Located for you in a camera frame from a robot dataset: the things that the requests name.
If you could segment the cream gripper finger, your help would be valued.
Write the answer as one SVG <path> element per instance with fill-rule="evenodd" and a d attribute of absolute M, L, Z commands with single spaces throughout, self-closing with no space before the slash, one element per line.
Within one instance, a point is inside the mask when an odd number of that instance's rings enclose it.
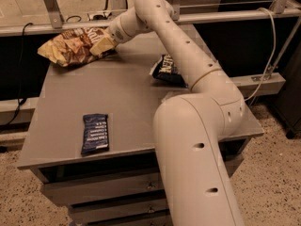
<path fill-rule="evenodd" d="M 117 43 L 114 39 L 109 36 L 104 36 L 90 48 L 90 53 L 99 57 L 104 52 L 114 49 L 116 46 Z"/>

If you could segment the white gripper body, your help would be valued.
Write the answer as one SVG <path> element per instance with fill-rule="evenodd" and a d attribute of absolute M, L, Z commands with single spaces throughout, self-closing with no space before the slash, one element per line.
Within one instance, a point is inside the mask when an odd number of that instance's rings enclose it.
<path fill-rule="evenodd" d="M 118 26 L 114 23 L 111 23 L 107 28 L 106 28 L 107 33 L 109 34 L 110 38 L 114 40 L 116 43 L 123 43 L 123 37 L 122 34 L 120 33 L 120 30 Z"/>

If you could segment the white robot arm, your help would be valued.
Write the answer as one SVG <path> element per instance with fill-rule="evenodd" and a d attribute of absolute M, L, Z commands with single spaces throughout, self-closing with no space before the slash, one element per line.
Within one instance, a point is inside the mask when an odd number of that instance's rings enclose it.
<path fill-rule="evenodd" d="M 140 33 L 157 34 L 190 90 L 163 101 L 153 119 L 173 226 L 245 226 L 218 146 L 241 124 L 244 97 L 219 63 L 173 22 L 173 12 L 166 0 L 135 0 L 90 51 L 100 56 Z"/>

